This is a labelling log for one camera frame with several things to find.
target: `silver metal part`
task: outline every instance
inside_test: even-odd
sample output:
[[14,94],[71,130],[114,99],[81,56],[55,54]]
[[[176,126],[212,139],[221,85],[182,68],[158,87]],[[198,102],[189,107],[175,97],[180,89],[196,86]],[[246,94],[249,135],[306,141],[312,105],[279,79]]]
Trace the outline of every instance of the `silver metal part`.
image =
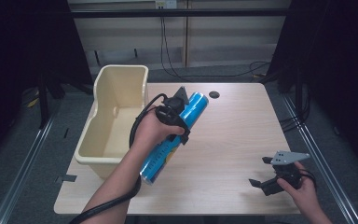
[[277,151],[274,158],[272,158],[272,165],[287,165],[295,161],[303,161],[308,159],[310,154],[308,153],[299,153],[291,151]]

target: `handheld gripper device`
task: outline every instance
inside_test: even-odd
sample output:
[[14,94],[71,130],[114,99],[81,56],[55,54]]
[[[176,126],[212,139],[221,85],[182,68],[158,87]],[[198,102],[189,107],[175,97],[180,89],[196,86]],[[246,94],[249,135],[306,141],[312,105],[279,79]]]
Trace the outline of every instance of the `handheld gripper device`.
[[164,124],[181,126],[185,129],[182,135],[170,135],[150,152],[141,169],[144,182],[152,185],[158,174],[173,153],[182,143],[186,144],[190,129],[196,123],[209,101],[202,93],[194,92],[187,98],[185,87],[181,87],[171,98],[166,98],[163,105],[156,107],[156,116]]

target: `blue bottle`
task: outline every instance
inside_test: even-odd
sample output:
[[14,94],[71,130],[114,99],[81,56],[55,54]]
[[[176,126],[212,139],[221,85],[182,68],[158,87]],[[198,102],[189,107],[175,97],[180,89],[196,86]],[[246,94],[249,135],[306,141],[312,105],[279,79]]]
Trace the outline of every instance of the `blue bottle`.
[[[185,122],[188,129],[191,130],[209,101],[202,93],[194,92],[188,102],[189,104],[185,106],[185,110],[179,116]],[[165,164],[179,147],[180,143],[180,136],[176,136],[173,141],[165,139],[161,144],[153,148],[145,159],[141,169],[141,177],[144,182],[152,185],[156,181],[158,174],[164,169]]]

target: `gray carpet floor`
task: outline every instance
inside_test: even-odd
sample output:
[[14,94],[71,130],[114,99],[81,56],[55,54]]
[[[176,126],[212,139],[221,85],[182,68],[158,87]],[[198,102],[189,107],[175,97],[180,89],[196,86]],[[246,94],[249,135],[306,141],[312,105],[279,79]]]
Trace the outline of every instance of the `gray carpet floor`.
[[[180,76],[168,75],[164,70],[149,71],[149,82],[249,82],[251,74],[237,74],[248,71],[248,65],[214,66],[176,69]],[[267,67],[257,73],[265,73]],[[61,100],[49,99],[50,111],[57,111],[51,129],[26,179],[21,195],[11,211],[8,223],[67,223],[73,216],[57,215],[53,205],[61,183],[57,181],[69,166],[78,138],[90,111],[93,97],[65,86],[67,93]],[[278,119],[290,118],[277,84],[266,84],[268,96]],[[40,123],[39,104],[33,107],[21,107],[9,134],[0,146],[0,203],[5,197],[22,161],[27,156],[38,133]],[[358,214],[358,159],[346,139],[334,131],[335,124],[325,115],[317,102],[311,102],[310,116],[306,122],[316,143],[323,152],[337,181],[348,194]],[[308,152],[298,130],[285,133],[292,151]],[[303,162],[312,170],[318,180],[318,197],[326,214],[334,223],[346,223],[336,199],[324,182],[318,168],[312,160]],[[129,217],[128,223],[136,218]],[[301,215],[270,217],[217,217],[218,223],[307,223]],[[203,223],[201,217],[139,217],[138,223]]]

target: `blue can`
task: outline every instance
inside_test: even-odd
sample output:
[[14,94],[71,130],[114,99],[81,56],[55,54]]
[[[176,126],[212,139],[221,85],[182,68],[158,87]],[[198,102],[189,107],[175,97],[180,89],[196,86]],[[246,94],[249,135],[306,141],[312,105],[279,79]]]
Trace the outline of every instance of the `blue can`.
[[[185,110],[179,115],[185,122],[188,129],[191,129],[200,117],[209,101],[202,93],[194,92],[188,100]],[[176,136],[173,141],[165,139],[161,144],[156,145],[146,158],[141,169],[141,177],[149,185],[152,185],[158,174],[164,169],[165,164],[179,147],[180,136]]]

